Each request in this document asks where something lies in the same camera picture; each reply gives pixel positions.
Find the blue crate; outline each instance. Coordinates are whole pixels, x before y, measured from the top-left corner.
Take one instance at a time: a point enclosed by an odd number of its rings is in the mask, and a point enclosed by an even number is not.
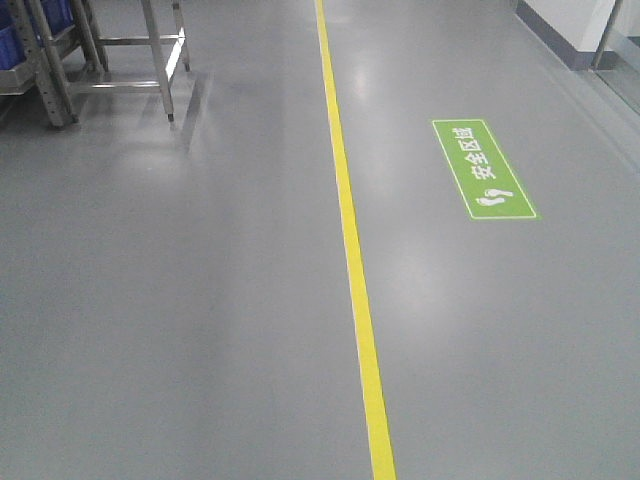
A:
[[[40,0],[40,3],[54,35],[73,24],[69,0]]]
[[[11,70],[24,62],[22,44],[13,24],[0,30],[0,70]]]
[[[12,23],[13,20],[9,14],[9,7],[7,7],[6,0],[0,0],[0,30],[4,30]]]

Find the yellow line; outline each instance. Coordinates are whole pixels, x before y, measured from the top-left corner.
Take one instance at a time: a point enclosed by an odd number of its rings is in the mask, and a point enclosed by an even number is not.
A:
[[[329,50],[324,5],[323,0],[315,1],[373,478],[374,480],[396,480],[393,450],[389,436],[389,422],[387,420],[384,396],[382,394],[382,381],[380,380],[378,355],[376,353],[371,312],[369,309],[369,296],[367,294],[364,267],[362,265],[358,224],[356,222],[356,212],[351,194],[349,165],[344,147],[340,109],[338,108],[336,85],[333,76],[333,67],[331,65],[331,52]]]

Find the safety zone sign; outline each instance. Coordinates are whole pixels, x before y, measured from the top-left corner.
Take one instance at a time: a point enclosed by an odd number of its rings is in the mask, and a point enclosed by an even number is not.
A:
[[[471,218],[538,217],[484,120],[434,120],[433,128]]]

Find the footprint icon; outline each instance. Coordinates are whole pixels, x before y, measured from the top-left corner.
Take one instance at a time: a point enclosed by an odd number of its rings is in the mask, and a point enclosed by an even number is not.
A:
[[[502,197],[498,198],[476,198],[476,202],[478,202],[483,207],[493,207],[495,205],[500,205],[501,203],[506,202],[506,200]]]
[[[509,192],[507,190],[498,190],[497,188],[490,188],[484,191],[484,196],[489,198],[513,197],[513,192]]]

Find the glass door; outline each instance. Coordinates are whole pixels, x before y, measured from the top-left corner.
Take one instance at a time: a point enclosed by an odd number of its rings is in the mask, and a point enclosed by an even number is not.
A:
[[[616,0],[594,70],[640,113],[640,0]]]

